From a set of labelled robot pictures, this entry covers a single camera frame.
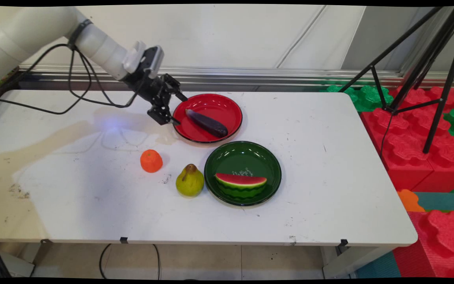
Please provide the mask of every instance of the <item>orange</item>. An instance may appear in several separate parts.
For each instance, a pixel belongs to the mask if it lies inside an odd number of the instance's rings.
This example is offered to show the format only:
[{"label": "orange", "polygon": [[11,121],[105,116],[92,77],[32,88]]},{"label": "orange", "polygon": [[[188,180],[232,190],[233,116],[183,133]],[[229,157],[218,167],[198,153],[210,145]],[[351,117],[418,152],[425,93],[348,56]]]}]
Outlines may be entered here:
[{"label": "orange", "polygon": [[157,151],[148,149],[141,154],[141,167],[147,172],[157,172],[162,167],[162,158]]}]

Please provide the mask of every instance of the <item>floor tile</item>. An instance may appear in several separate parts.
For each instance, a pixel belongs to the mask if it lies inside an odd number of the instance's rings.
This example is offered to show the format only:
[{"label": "floor tile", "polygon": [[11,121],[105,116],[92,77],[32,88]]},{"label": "floor tile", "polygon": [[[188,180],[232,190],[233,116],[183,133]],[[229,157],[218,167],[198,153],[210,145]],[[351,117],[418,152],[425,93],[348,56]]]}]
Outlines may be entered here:
[{"label": "floor tile", "polygon": [[[99,257],[106,244],[47,244],[41,245],[34,263],[32,277],[101,278]],[[111,248],[106,250],[106,265]]]},{"label": "floor tile", "polygon": [[164,280],[241,280],[241,246],[157,245]]},{"label": "floor tile", "polygon": [[157,279],[157,252],[153,245],[115,244],[110,247],[103,270],[106,278]]},{"label": "floor tile", "polygon": [[243,246],[243,280],[323,279],[319,247]]}]

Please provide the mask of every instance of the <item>cable on floor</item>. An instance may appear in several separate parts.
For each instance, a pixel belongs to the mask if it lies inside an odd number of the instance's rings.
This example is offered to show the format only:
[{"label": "cable on floor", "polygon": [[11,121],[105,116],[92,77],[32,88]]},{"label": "cable on floor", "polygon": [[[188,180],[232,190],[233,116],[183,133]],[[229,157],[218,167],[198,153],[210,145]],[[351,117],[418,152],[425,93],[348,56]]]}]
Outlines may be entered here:
[{"label": "cable on floor", "polygon": [[[160,280],[160,255],[159,255],[159,250],[157,249],[157,246],[155,246],[154,244],[152,244],[153,247],[155,248],[155,252],[157,253],[157,280]],[[102,257],[104,255],[104,253],[106,252],[106,250],[108,249],[108,247],[111,246],[111,244],[108,244],[104,250],[102,251],[101,253],[101,257],[99,257],[99,272],[101,273],[101,276],[103,277],[103,279],[108,279],[106,278],[106,276],[104,275],[104,272],[102,271]]]}]

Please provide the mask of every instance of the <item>red foam block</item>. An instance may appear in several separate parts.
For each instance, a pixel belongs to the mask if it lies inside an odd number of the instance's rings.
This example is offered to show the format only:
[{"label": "red foam block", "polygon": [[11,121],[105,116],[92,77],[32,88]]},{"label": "red foam block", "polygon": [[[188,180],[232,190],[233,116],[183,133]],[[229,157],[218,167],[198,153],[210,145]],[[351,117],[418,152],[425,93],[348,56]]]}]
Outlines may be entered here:
[{"label": "red foam block", "polygon": [[[390,114],[377,108],[373,112],[361,113],[360,118],[379,153]],[[402,116],[393,116],[383,146],[381,160],[398,191],[412,189],[432,172],[427,155],[422,152],[422,142],[411,136],[408,126],[409,122]]]},{"label": "red foam block", "polygon": [[454,278],[454,211],[408,214],[418,241],[393,250],[400,275]]},{"label": "red foam block", "polygon": [[[401,88],[402,86],[398,86],[396,90],[389,91],[389,95],[391,95],[395,99],[398,92],[400,92]],[[423,90],[422,88],[418,88],[417,90],[411,88],[409,92],[407,92],[407,95],[402,104],[400,105],[399,109],[409,108],[430,101],[432,101],[432,99],[430,99],[430,97],[427,96],[425,90]]]},{"label": "red foam block", "polygon": [[454,136],[434,137],[428,162],[433,172],[412,191],[451,192],[454,189]]},{"label": "red foam block", "polygon": [[[432,87],[430,90],[427,90],[426,95],[430,100],[440,99],[443,94],[443,88]],[[444,112],[448,113],[454,108],[454,88],[449,90],[448,98],[446,100]]]},{"label": "red foam block", "polygon": [[[405,118],[409,121],[409,131],[416,138],[427,140],[432,121],[434,120],[436,108],[417,108],[416,110],[409,111]],[[444,115],[441,115],[435,136],[450,136],[449,128],[451,124],[444,120]]]}]

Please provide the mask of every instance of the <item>white table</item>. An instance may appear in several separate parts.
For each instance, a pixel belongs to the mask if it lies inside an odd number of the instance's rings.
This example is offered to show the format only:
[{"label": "white table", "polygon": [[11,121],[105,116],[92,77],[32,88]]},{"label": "white table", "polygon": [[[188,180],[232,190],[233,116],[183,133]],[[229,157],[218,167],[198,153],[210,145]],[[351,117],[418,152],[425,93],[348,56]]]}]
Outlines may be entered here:
[{"label": "white table", "polygon": [[[203,92],[186,92],[190,97]],[[131,92],[108,92],[124,104]],[[65,115],[0,103],[0,241],[348,246],[326,260],[326,278],[351,273],[418,235],[344,93],[220,92],[243,123],[227,140],[189,142],[160,126],[138,97],[130,108],[79,102]],[[104,100],[100,92],[90,99]],[[3,98],[54,111],[67,91],[13,90]],[[170,108],[179,103],[173,98]],[[193,163],[235,140],[278,158],[282,181],[268,201],[236,207],[206,187],[183,198],[175,180]],[[164,165],[146,173],[140,155]]]}]

